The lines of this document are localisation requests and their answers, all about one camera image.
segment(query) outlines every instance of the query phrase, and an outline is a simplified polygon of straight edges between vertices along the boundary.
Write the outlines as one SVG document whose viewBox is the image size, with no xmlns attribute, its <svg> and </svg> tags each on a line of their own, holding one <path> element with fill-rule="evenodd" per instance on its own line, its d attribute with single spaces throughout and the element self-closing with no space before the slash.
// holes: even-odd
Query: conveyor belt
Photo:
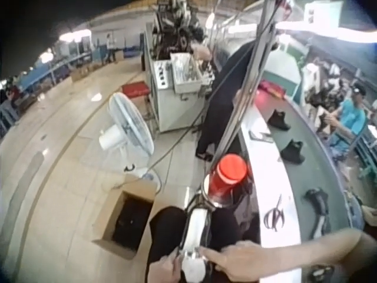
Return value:
<svg viewBox="0 0 377 283">
<path fill-rule="evenodd" d="M 344 195 L 340 187 L 338 175 L 330 163 L 323 147 L 315 139 L 313 131 L 303 117 L 293 108 L 289 101 L 279 100 L 269 94 L 260 93 L 256 105 L 267 121 L 274 109 L 286 113 L 286 122 L 291 125 L 287 132 L 269 127 L 279 150 L 286 147 L 290 139 L 304 143 L 302 154 L 305 161 L 301 165 L 285 162 L 286 170 L 295 197 L 297 214 L 299 215 L 302 242 L 311 239 L 316 223 L 316 215 L 312 205 L 303 198 L 307 190 L 321 187 L 329 195 L 330 225 L 332 231 L 349 227 L 348 211 Z"/>
</svg>

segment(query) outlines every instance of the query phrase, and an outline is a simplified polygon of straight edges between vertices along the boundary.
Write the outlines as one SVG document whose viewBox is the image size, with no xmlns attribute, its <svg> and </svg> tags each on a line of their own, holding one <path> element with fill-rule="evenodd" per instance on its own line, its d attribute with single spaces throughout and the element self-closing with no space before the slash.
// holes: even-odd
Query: red lid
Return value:
<svg viewBox="0 0 377 283">
<path fill-rule="evenodd" d="M 219 162 L 219 171 L 225 178 L 240 182 L 247 173 L 246 162 L 236 154 L 227 154 Z"/>
</svg>

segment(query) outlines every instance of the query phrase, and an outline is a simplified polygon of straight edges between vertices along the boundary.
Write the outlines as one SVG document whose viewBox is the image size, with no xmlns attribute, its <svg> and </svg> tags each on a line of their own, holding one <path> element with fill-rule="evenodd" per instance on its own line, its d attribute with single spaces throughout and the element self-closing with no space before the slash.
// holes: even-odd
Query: black material inside box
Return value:
<svg viewBox="0 0 377 283">
<path fill-rule="evenodd" d="M 127 196 L 115 224 L 112 240 L 117 244 L 137 251 L 147 225 L 152 203 Z"/>
</svg>

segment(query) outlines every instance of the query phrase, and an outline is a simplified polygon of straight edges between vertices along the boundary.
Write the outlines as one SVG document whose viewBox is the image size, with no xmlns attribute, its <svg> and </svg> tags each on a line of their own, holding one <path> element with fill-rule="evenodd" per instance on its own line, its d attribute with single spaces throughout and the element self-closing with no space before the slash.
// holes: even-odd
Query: red container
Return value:
<svg viewBox="0 0 377 283">
<path fill-rule="evenodd" d="M 226 196 L 247 174 L 246 162 L 236 154 L 227 154 L 210 175 L 209 197 Z"/>
</svg>

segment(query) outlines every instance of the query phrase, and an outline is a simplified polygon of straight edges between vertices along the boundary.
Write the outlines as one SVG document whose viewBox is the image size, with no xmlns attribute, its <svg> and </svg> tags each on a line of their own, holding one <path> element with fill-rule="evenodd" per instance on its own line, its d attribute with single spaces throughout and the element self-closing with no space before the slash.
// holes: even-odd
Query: power cord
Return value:
<svg viewBox="0 0 377 283">
<path fill-rule="evenodd" d="M 277 10 L 279 9 L 279 7 L 280 7 L 280 4 L 283 2 L 284 0 L 280 0 L 279 1 L 279 3 L 276 5 L 276 7 L 275 7 L 275 10 L 273 11 L 273 13 L 272 13 L 272 15 L 271 15 L 271 17 L 270 17 L 270 19 L 269 19 L 269 21 L 267 22 L 267 24 L 266 24 L 266 26 L 263 28 L 263 30 L 262 30 L 262 32 L 260 33 L 260 35 L 254 40 L 254 41 L 257 41 L 257 40 L 259 40 L 259 38 L 260 38 L 260 36 L 268 29 L 268 27 L 269 27 L 269 25 L 271 24 L 271 22 L 273 21 L 273 18 L 274 18 L 274 16 L 275 16 L 275 14 L 276 14 L 276 12 L 277 12 Z M 247 53 L 249 53 L 249 51 L 251 51 L 252 50 L 252 48 L 253 48 L 254 46 L 252 45 L 252 46 L 250 46 L 249 47 L 249 49 L 247 50 L 247 52 L 245 52 L 245 54 L 243 54 L 242 55 L 242 57 L 238 60 L 238 62 L 233 66 L 233 68 L 226 74 L 226 76 L 225 76 L 225 78 L 224 78 L 224 80 L 222 80 L 221 82 L 220 82 L 220 84 L 217 86 L 217 88 L 213 91 L 213 93 L 212 93 L 212 95 L 210 96 L 210 98 L 208 99 L 208 102 L 207 103 L 209 103 L 209 102 L 211 102 L 211 100 L 212 100 L 212 98 L 214 97 L 214 94 L 219 90 L 219 88 L 223 85 L 223 83 L 226 81 L 226 79 L 228 78 L 228 76 L 235 70 L 235 68 L 241 63 L 241 61 L 246 57 L 246 55 L 247 55 Z M 164 159 L 165 159 L 165 157 L 167 157 L 168 155 L 169 155 L 169 153 L 171 153 L 173 150 L 174 150 L 174 148 L 183 140 L 183 138 L 192 130 L 192 128 L 194 127 L 194 125 L 195 125 L 195 123 L 196 123 L 196 121 L 201 117 L 201 115 L 203 114 L 203 111 L 206 109 L 206 107 L 204 106 L 201 110 L 200 110 L 200 112 L 199 112 L 199 114 L 198 114 L 198 116 L 194 119 L 194 121 L 192 122 L 192 124 L 190 125 L 190 127 L 188 127 L 187 129 L 186 129 L 186 131 L 182 134 L 182 136 L 180 136 L 178 139 L 177 139 L 177 141 L 159 158 L 159 159 L 157 159 L 149 168 L 148 168 L 148 170 L 147 170 L 147 172 L 146 172 L 146 174 L 148 173 L 148 172 L 150 172 L 150 170 L 152 170 L 153 168 L 155 168 L 160 162 L 162 162 Z M 127 184 L 130 184 L 130 183 L 134 183 L 134 182 L 137 182 L 137 181 L 139 181 L 139 180 L 142 180 L 143 178 L 141 177 L 141 178 L 138 178 L 138 179 L 136 179 L 136 180 L 133 180 L 133 181 L 129 181 L 129 182 L 123 182 L 122 184 L 120 184 L 120 185 L 117 185 L 117 186 L 114 186 L 112 189 L 114 190 L 114 189 L 119 189 L 119 188 L 121 188 L 121 187 L 123 187 L 124 185 L 127 185 Z"/>
</svg>

